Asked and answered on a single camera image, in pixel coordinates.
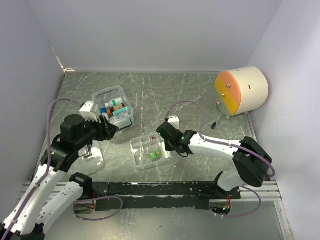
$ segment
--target beige cylinder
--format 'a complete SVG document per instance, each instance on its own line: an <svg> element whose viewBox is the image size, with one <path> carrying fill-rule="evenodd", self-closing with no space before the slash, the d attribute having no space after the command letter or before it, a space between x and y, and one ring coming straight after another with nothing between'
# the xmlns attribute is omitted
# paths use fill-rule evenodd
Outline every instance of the beige cylinder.
<svg viewBox="0 0 320 240"><path fill-rule="evenodd" d="M268 93L263 73L249 66L221 72L214 83L213 97L223 114L234 116L261 107Z"/></svg>

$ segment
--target green object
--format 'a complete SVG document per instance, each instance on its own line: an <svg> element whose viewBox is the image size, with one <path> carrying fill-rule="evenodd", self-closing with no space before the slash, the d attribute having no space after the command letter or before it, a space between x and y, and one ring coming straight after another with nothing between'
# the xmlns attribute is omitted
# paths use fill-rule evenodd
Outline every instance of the green object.
<svg viewBox="0 0 320 240"><path fill-rule="evenodd" d="M149 154L149 156L150 156L151 160L155 160L157 158L160 158L162 156L162 154L161 154L161 151L156 150L156 151L151 152Z"/></svg>

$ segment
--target white wall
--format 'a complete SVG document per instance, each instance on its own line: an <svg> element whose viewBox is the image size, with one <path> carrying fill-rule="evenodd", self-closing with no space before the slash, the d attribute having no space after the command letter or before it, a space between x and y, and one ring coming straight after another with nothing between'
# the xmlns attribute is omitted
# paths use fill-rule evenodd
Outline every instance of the white wall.
<svg viewBox="0 0 320 240"><path fill-rule="evenodd" d="M281 0L27 0L66 68L245 67Z"/></svg>
<svg viewBox="0 0 320 240"><path fill-rule="evenodd" d="M270 86L252 113L296 240L319 239L320 1L284 0L249 65Z"/></svg>
<svg viewBox="0 0 320 240"><path fill-rule="evenodd" d="M25 0L0 1L0 23L1 223L37 164L64 73Z"/></svg>

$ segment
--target bottle cap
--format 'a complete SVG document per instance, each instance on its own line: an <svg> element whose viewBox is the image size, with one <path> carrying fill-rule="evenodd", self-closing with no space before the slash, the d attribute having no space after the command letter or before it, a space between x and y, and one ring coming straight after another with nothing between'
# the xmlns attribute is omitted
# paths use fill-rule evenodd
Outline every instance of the bottle cap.
<svg viewBox="0 0 320 240"><path fill-rule="evenodd" d="M106 114L107 113L107 109L105 107L102 107L100 109L101 114Z"/></svg>

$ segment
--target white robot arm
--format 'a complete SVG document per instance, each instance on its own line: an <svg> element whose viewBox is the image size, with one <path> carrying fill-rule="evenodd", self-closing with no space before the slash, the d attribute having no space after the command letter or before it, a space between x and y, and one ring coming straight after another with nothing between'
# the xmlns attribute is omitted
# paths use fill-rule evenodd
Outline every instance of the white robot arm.
<svg viewBox="0 0 320 240"><path fill-rule="evenodd" d="M59 141L57 138L51 145L52 161L49 167L49 174L42 184L37 186L38 179L44 175L47 169L48 152L46 152L22 200L4 222L0 224L1 239L7 234L5 239L43 240L52 224L74 201L80 198L89 198L92 193L92 179L81 173L76 173L71 176L70 182L65 188L45 205L56 185L79 158L79 150L94 140L111 140L116 131L119 130L108 123L103 116L100 116L98 121L93 118L94 115L90 113L82 114L82 116L69 115L65 118L61 124L61 134L58 136ZM264 157L271 164L272 159L252 138L245 137L243 140L234 141L222 140L201 136L199 133L190 130L181 133L173 125L166 121L156 130L163 137L167 151L177 151L179 155L187 154L187 156L190 154L205 154L234 162L235 168L220 172L214 180L216 183L214 189L217 196L219 194L225 196L226 192L243 184L261 187L267 176L269 166L253 155L235 147L250 149ZM17 211L31 191L34 191L32 197L28 199L22 212L15 219Z"/></svg>

